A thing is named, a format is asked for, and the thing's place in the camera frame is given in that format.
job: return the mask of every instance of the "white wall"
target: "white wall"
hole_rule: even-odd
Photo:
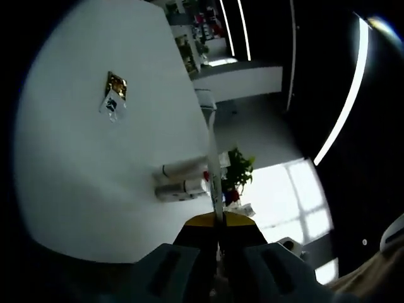
[[[236,100],[238,114],[215,126],[219,150],[238,146],[246,156],[255,156],[254,167],[262,168],[302,157],[286,125],[270,106],[267,96]]]
[[[251,68],[214,74],[193,81],[195,88],[211,90],[216,102],[282,90],[282,67]]]

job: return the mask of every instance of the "gold packet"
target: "gold packet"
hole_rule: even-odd
[[[105,87],[105,96],[108,95],[110,90],[115,91],[123,100],[126,101],[126,80],[117,76],[113,72],[108,72],[107,86]]]

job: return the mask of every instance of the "ceiling light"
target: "ceiling light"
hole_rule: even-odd
[[[232,56],[234,56],[234,47],[233,47],[232,36],[231,36],[231,34],[230,34],[229,23],[228,23],[228,21],[227,21],[225,6],[223,5],[223,1],[222,1],[222,0],[220,0],[220,5],[221,5],[221,7],[222,7],[223,17],[225,17],[225,23],[226,23],[227,33],[228,33],[228,35],[229,35],[230,49],[232,50]]]
[[[296,67],[296,20],[295,20],[295,6],[293,1],[294,0],[289,0],[290,16],[292,17],[292,68],[290,70],[290,85],[289,85],[288,103],[286,105],[286,111],[289,110],[290,101],[292,99],[293,82],[295,78],[295,67]]]
[[[324,143],[323,147],[320,149],[317,157],[313,161],[315,165],[318,165],[320,163],[320,161],[324,158],[324,156],[330,149],[331,145],[334,143],[336,137],[340,133],[343,125],[345,124],[345,121],[348,118],[352,106],[354,106],[354,102],[358,94],[359,87],[365,72],[368,44],[369,44],[369,27],[367,26],[367,23],[364,20],[359,18],[358,60],[356,63],[356,69],[355,74],[353,75],[351,88],[349,89],[347,100],[345,101],[345,105],[342,108],[341,114],[338,117],[338,120],[336,121],[333,130],[328,136],[328,139]]]
[[[219,60],[215,60],[215,61],[210,61],[209,65],[214,67],[214,66],[236,63],[236,62],[237,62],[236,58],[227,58],[227,59],[219,59]]]
[[[248,61],[251,61],[250,45],[249,45],[249,43],[248,43],[246,21],[245,21],[245,19],[244,19],[244,13],[243,13],[242,7],[241,7],[241,0],[237,0],[237,2],[239,3],[240,14],[241,14],[241,22],[242,22],[242,29],[243,29],[243,31],[244,31],[244,37],[246,38],[247,59],[248,59]]]

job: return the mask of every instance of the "potted plant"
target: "potted plant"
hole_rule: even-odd
[[[244,186],[248,182],[253,181],[253,163],[254,157],[245,159],[239,149],[233,148],[228,152],[230,166],[227,167],[227,173],[224,179],[222,179],[222,191],[225,196],[226,206],[231,202],[238,201],[240,194],[244,190]]]

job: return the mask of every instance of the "white cylinder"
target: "white cylinder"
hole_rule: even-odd
[[[208,191],[208,183],[204,179],[191,179],[185,181],[185,192],[188,194],[203,194]]]
[[[182,201],[190,198],[190,195],[185,192],[185,181],[158,186],[155,194],[162,201]]]
[[[186,180],[202,177],[208,169],[206,156],[163,165],[154,176],[156,179]]]

